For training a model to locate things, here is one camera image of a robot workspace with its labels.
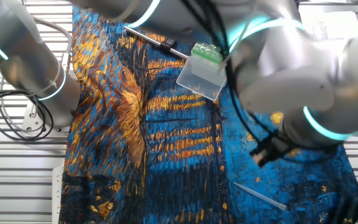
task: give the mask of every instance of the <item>paper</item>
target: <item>paper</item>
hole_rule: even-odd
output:
[[[348,40],[358,36],[358,20],[354,12],[301,12],[307,32],[318,40]]]
[[[52,224],[59,223],[60,200],[62,196],[63,166],[52,171]]]

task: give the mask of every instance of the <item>green object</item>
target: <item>green object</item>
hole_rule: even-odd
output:
[[[219,64],[222,62],[222,55],[219,53],[219,47],[212,44],[196,44],[191,50],[191,56],[199,56],[210,62]]]

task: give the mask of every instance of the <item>clear plastic container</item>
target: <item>clear plastic container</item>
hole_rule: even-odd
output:
[[[177,84],[216,101],[226,84],[226,72],[222,70],[218,74],[216,67],[190,56],[177,79]]]

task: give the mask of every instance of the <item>silver slatted surface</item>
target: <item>silver slatted surface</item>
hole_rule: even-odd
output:
[[[56,22],[71,31],[71,5],[60,0],[27,0],[33,15]],[[304,4],[317,11],[355,11],[358,5]],[[54,54],[61,58],[67,40],[48,27],[39,26],[42,38]],[[21,124],[27,100],[10,96],[6,101],[9,114]],[[52,169],[63,164],[65,138],[50,137],[40,142],[13,142],[0,133],[0,224],[46,224],[52,221]],[[346,144],[347,154],[358,180],[358,138]]]

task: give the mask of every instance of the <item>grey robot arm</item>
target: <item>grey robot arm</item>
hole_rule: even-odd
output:
[[[0,0],[0,71],[16,89],[36,94],[55,126],[71,124],[80,85],[67,74],[42,40],[33,17],[16,0]]]

